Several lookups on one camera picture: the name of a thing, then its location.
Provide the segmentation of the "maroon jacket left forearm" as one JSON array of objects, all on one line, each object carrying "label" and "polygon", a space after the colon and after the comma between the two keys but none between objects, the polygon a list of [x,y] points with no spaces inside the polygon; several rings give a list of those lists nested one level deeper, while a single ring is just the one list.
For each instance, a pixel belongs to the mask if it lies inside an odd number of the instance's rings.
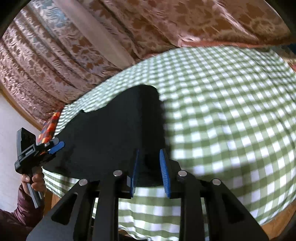
[{"label": "maroon jacket left forearm", "polygon": [[20,185],[16,209],[13,212],[1,209],[1,240],[26,240],[43,218],[44,209],[44,202],[39,208],[35,208],[32,198]]}]

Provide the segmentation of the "person's left hand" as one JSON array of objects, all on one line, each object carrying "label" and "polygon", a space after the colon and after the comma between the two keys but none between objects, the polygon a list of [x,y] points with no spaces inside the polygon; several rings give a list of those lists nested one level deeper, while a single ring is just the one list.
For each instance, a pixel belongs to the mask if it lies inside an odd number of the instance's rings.
[{"label": "person's left hand", "polygon": [[[23,186],[23,190],[24,192],[30,196],[30,192],[28,189],[28,184],[30,184],[30,177],[26,174],[23,174],[21,176],[21,182],[22,182],[22,186]],[[46,185],[45,185],[45,180],[44,180],[44,174],[42,172],[42,170],[37,171],[33,178],[32,178],[32,184],[31,187],[36,191],[36,192],[41,192],[43,194],[45,194],[46,192]]]}]

